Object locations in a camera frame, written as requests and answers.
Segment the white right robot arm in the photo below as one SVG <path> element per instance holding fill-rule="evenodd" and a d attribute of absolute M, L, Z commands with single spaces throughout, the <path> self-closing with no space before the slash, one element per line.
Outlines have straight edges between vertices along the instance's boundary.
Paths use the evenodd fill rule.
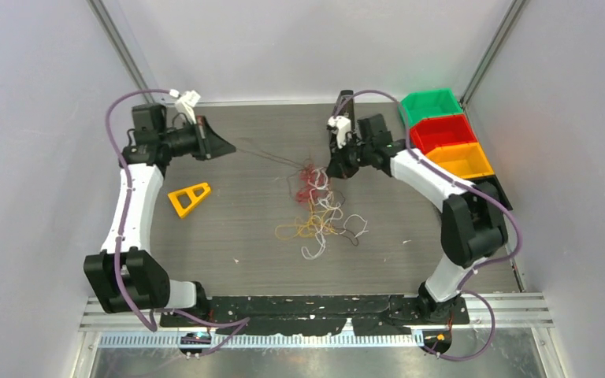
<path fill-rule="evenodd" d="M 417 315 L 429 323 L 449 318 L 463 279 L 508 240 L 498 191 L 490 183 L 473 184 L 442 169 L 405 139 L 395 140 L 380 114 L 354 122 L 345 116 L 328 119 L 330 178 L 349 179 L 371 166 L 412 187 L 441 215 L 442 258 L 418 288 Z"/>

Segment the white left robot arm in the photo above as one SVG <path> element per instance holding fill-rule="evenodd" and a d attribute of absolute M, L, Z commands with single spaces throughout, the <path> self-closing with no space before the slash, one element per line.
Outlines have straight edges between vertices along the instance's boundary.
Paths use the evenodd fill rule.
<path fill-rule="evenodd" d="M 174 158 L 199 161 L 236 152 L 206 117 L 182 113 L 181 127 L 167 122 L 163 105 L 132 108 L 134 143 L 121 151 L 120 194 L 109 234 L 98 254 L 84 260 L 84 274 L 106 313 L 180 309 L 192 326 L 204 324 L 210 305 L 197 281 L 176 281 L 152 257 L 150 231 L 158 193 Z"/>

